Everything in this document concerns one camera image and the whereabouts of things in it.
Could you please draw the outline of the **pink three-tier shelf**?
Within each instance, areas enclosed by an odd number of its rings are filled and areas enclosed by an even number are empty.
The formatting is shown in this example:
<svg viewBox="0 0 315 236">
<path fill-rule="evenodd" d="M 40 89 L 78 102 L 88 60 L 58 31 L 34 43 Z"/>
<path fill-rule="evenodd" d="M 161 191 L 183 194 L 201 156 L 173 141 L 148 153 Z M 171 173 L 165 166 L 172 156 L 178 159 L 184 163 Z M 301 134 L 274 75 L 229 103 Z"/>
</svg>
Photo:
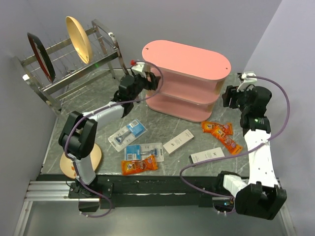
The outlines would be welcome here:
<svg viewBox="0 0 315 236">
<path fill-rule="evenodd" d="M 192 122 L 206 121 L 219 98 L 231 63 L 222 54 L 167 40 L 155 40 L 142 49 L 142 58 L 163 74 L 160 91 L 147 106 Z"/>
</svg>

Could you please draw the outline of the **blue razor blister pack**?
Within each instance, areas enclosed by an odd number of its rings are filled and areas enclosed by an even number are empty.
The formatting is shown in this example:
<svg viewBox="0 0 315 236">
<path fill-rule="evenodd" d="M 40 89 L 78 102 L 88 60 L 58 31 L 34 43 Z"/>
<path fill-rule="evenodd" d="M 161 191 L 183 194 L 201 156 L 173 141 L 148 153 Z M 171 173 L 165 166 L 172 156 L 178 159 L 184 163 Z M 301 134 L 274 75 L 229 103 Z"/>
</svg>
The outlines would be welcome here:
<svg viewBox="0 0 315 236">
<path fill-rule="evenodd" d="M 157 162 L 164 161 L 164 153 L 162 143 L 150 143 L 129 145 L 125 148 L 125 160 L 144 160 L 150 155 L 154 155 Z"/>
<path fill-rule="evenodd" d="M 117 152 L 120 152 L 145 132 L 147 132 L 147 128 L 138 119 L 134 119 L 111 135 L 108 141 Z"/>
</svg>

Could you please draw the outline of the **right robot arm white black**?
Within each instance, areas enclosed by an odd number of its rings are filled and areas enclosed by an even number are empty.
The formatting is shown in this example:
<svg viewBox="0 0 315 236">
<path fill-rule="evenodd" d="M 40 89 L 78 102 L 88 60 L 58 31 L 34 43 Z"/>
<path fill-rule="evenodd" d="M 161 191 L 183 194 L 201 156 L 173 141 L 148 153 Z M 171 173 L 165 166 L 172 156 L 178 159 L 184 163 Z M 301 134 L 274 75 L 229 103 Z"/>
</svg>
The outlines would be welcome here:
<svg viewBox="0 0 315 236">
<path fill-rule="evenodd" d="M 266 117 L 266 107 L 272 93 L 256 86 L 238 91 L 237 86 L 227 86 L 222 95 L 223 106 L 241 111 L 240 126 L 249 157 L 250 174 L 247 182 L 238 174 L 221 171 L 216 192 L 221 196 L 230 193 L 238 214 L 272 220 L 287 199 L 274 173 L 270 142 L 271 126 Z"/>
</svg>

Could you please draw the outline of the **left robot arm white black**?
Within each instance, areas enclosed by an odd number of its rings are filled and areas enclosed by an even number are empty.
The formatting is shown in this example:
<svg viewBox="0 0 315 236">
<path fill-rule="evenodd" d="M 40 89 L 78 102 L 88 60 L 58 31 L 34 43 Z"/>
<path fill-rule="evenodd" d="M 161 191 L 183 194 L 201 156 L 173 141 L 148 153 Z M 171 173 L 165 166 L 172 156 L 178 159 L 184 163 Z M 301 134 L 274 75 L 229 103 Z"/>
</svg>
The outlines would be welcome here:
<svg viewBox="0 0 315 236">
<path fill-rule="evenodd" d="M 118 90 L 112 100 L 106 105 L 90 112 L 69 113 L 61 131 L 58 143 L 64 154 L 73 162 L 76 179 L 81 183 L 80 192 L 86 197 L 93 197 L 98 191 L 94 182 L 95 171 L 90 160 L 90 153 L 95 144 L 97 129 L 107 125 L 113 120 L 127 116 L 135 102 L 141 102 L 138 95 L 142 90 L 159 92 L 159 85 L 163 84 L 163 75 L 153 72 L 125 75 L 121 78 Z"/>
</svg>

